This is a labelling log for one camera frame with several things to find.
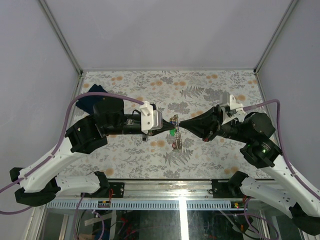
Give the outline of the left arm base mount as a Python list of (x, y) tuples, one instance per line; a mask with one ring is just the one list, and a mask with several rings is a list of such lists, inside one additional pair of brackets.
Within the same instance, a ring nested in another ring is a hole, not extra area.
[(125, 193), (124, 182), (110, 182), (108, 190), (102, 194), (101, 198), (121, 199), (124, 197), (124, 193)]

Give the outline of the green capped key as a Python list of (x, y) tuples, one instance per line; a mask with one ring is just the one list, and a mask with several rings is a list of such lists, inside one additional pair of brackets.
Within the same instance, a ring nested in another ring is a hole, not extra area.
[(169, 131), (169, 134), (171, 135), (171, 136), (175, 136), (175, 134), (176, 134), (176, 129), (174, 128), (174, 129), (171, 129), (170, 131)]

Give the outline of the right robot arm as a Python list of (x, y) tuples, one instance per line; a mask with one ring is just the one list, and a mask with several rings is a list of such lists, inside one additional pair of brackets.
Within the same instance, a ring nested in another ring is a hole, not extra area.
[(229, 194), (236, 198), (242, 194), (254, 197), (284, 213), (303, 232), (319, 235), (320, 190), (289, 163), (284, 150), (270, 139), (276, 129), (268, 115), (251, 112), (239, 121), (238, 116), (244, 114), (242, 104), (217, 105), (179, 125), (204, 142), (219, 136), (244, 143), (240, 149), (244, 159), (271, 176), (284, 191), (264, 186), (237, 171), (228, 181)]

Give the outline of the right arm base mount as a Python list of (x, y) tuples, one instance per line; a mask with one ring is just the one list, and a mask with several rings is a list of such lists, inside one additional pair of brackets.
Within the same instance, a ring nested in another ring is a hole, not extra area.
[(227, 179), (211, 179), (211, 188), (207, 191), (214, 199), (232, 198)]

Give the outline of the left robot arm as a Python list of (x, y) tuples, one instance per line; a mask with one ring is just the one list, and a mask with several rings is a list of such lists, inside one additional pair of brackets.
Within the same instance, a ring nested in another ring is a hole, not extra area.
[(63, 139), (32, 165), (10, 170), (11, 180), (19, 180), (15, 200), (19, 204), (38, 207), (58, 196), (86, 198), (109, 197), (110, 183), (102, 171), (84, 176), (60, 175), (71, 163), (107, 145), (109, 135), (149, 136), (175, 128), (162, 118), (154, 104), (144, 102), (136, 113), (125, 114), (124, 101), (106, 96), (93, 106), (93, 113), (66, 130)]

